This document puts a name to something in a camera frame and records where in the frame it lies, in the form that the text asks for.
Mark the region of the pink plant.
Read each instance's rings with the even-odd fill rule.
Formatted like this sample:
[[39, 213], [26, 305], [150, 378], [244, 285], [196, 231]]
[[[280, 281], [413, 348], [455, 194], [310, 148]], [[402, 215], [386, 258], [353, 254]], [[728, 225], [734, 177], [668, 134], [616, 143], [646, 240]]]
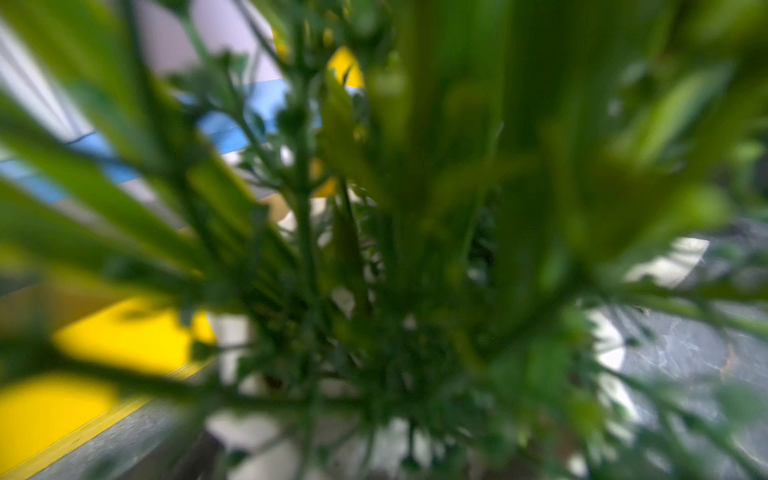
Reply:
[[[747, 387], [674, 385], [603, 364], [591, 315], [657, 311], [765, 339], [765, 253], [725, 253], [691, 287], [631, 271], [681, 263], [680, 241], [766, 199], [748, 165], [767, 130], [763, 1], [250, 1], [278, 32], [258, 43], [287, 83], [260, 141], [321, 177], [310, 206], [332, 336], [372, 405], [318, 430], [304, 479], [703, 479], [708, 453], [747, 479], [736, 442], [758, 416]], [[5, 1], [25, 46], [142, 54], [133, 1]], [[229, 473], [303, 443], [284, 420]]]

